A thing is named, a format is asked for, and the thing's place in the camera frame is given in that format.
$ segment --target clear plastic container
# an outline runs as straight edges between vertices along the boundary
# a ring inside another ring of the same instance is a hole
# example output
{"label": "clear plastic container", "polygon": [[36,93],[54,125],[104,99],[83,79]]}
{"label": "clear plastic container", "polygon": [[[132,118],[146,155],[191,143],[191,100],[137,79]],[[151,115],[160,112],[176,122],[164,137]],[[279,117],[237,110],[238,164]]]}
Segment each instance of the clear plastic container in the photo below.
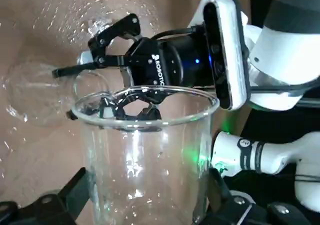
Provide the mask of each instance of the clear plastic container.
{"label": "clear plastic container", "polygon": [[209,93],[172,86],[80,99],[72,111],[85,124],[95,224],[198,224],[218,107]]}

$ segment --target green led light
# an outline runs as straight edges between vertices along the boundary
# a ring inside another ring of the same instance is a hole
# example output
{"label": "green led light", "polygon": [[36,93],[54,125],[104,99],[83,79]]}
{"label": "green led light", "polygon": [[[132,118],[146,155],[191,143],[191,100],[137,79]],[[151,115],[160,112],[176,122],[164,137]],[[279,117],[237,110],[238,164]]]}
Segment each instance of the green led light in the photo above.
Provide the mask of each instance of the green led light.
{"label": "green led light", "polygon": [[227,170],[227,165],[222,161],[216,163],[213,167],[217,169],[220,174],[222,174],[225,170]]}

